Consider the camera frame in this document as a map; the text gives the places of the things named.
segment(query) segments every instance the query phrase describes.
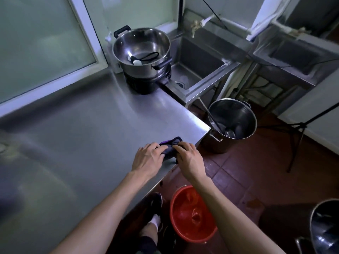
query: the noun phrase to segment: pot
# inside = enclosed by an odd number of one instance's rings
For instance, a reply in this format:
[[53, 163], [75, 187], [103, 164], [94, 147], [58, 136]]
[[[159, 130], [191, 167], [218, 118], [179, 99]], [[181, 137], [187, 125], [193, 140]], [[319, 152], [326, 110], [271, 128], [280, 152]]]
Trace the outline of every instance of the pot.
[[[166, 65], [171, 63], [169, 50], [171, 41], [168, 36], [156, 28], [137, 28], [131, 30], [124, 26], [113, 33], [116, 41], [113, 45], [113, 54], [122, 70], [129, 76], [142, 79], [161, 77]], [[156, 59], [142, 61], [141, 65], [134, 65], [129, 59], [142, 59], [151, 53], [157, 52]]]
[[209, 111], [223, 129], [222, 132], [209, 116], [210, 132], [201, 144], [214, 153], [225, 153], [234, 144], [252, 136], [257, 129], [257, 119], [251, 106], [244, 101], [225, 98], [215, 101]]
[[316, 205], [309, 220], [309, 237], [295, 239], [302, 254], [301, 241], [311, 241], [316, 254], [339, 253], [339, 199], [329, 199]]

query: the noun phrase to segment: red bucket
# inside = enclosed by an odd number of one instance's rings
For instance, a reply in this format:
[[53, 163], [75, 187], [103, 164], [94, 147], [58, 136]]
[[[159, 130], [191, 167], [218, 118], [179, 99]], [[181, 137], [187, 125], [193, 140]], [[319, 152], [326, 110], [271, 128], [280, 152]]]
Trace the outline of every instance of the red bucket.
[[174, 193], [169, 213], [176, 233], [190, 243], [204, 243], [217, 231], [212, 214], [191, 185]]

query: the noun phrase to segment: white sock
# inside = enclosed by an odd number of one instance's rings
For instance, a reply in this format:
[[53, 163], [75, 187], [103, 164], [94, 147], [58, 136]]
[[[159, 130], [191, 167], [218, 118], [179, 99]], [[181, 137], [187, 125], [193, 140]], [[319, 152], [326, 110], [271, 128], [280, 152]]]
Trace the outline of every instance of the white sock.
[[160, 216], [158, 216], [157, 214], [155, 214], [155, 215], [152, 217], [151, 221], [148, 222], [148, 223], [154, 224], [154, 225], [156, 226], [157, 230], [158, 230], [158, 227], [159, 227], [159, 225], [160, 225], [160, 222], [161, 222]]

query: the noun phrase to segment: tripod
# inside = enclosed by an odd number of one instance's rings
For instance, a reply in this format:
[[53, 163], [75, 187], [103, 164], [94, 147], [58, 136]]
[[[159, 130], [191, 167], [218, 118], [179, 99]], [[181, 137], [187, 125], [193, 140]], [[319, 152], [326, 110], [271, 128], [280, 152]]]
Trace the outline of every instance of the tripod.
[[[293, 162], [295, 160], [295, 157], [297, 156], [298, 148], [301, 144], [301, 140], [304, 136], [304, 132], [305, 132], [305, 129], [307, 128], [307, 125], [309, 123], [312, 123], [314, 120], [322, 117], [323, 115], [327, 114], [331, 110], [334, 110], [338, 106], [339, 106], [339, 102], [336, 103], [335, 105], [329, 107], [327, 110], [324, 110], [323, 112], [319, 113], [318, 115], [307, 120], [305, 123], [300, 122], [300, 123], [295, 123], [295, 124], [280, 124], [280, 125], [258, 127], [258, 128], [267, 128], [267, 129], [271, 129], [271, 130], [278, 131], [278, 132], [284, 132], [284, 133], [288, 133], [290, 135], [290, 143], [291, 143], [291, 149], [292, 149], [292, 159], [290, 161], [289, 167], [287, 168], [286, 172], [288, 172], [288, 173], [291, 172]], [[301, 129], [301, 135], [299, 135], [298, 141], [297, 141], [297, 143], [295, 143], [294, 134], [298, 134], [300, 129]]]

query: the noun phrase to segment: folded cloth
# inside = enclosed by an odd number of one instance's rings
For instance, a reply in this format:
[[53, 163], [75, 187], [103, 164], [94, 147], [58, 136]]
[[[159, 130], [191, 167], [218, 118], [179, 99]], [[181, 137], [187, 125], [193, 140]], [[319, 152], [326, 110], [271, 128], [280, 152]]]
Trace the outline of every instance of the folded cloth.
[[169, 141], [163, 141], [159, 145], [167, 145], [168, 148], [162, 152], [162, 154], [165, 154], [164, 161], [173, 157], [176, 157], [177, 151], [172, 147], [173, 145], [177, 145], [182, 139], [178, 136], [175, 137], [172, 140]]

